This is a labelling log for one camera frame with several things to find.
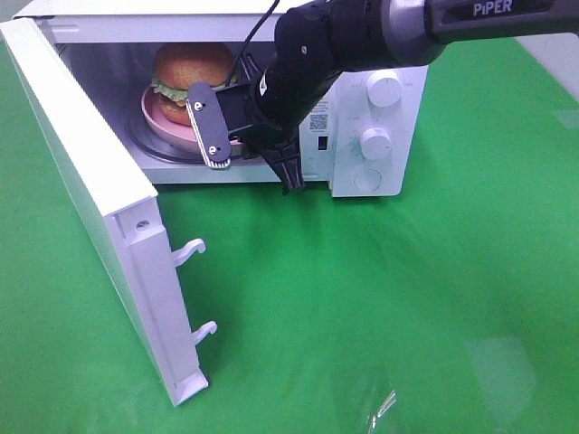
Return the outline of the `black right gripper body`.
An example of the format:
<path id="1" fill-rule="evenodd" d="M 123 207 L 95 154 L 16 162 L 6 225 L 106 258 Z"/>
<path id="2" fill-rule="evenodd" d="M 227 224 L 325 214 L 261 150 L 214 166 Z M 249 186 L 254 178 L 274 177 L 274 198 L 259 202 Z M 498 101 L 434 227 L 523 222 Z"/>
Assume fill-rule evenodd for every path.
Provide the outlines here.
<path id="1" fill-rule="evenodd" d="M 227 66 L 215 85 L 223 116 L 215 147 L 238 137 L 266 161 L 299 161 L 299 124 L 336 79 L 336 68 L 321 62 L 274 62 L 263 71 Z"/>

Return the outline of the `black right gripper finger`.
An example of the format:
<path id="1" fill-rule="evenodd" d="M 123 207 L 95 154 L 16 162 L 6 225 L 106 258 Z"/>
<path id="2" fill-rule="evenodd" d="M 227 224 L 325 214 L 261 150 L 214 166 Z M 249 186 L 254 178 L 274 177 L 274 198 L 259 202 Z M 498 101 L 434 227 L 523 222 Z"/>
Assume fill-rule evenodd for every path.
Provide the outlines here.
<path id="1" fill-rule="evenodd" d="M 228 168 L 232 145 L 214 89 L 205 82 L 194 83 L 187 92 L 186 110 L 204 164 L 215 170 Z"/>
<path id="2" fill-rule="evenodd" d="M 282 183 L 282 193 L 288 194 L 304 187 L 299 136 L 269 145 L 253 145 Z"/>

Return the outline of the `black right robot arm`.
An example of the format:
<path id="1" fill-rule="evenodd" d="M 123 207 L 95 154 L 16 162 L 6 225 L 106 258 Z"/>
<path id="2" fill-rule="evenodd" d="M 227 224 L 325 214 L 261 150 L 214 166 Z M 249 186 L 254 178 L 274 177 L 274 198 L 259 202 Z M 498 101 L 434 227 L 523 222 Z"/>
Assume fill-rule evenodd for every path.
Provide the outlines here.
<path id="1" fill-rule="evenodd" d="M 192 85 L 186 110 L 208 167 L 228 167 L 239 139 L 291 192 L 304 184 L 299 124 L 341 73 L 424 66 L 452 42 L 577 29 L 568 0 L 312 1 L 278 19 L 264 70 L 221 90 Z"/>

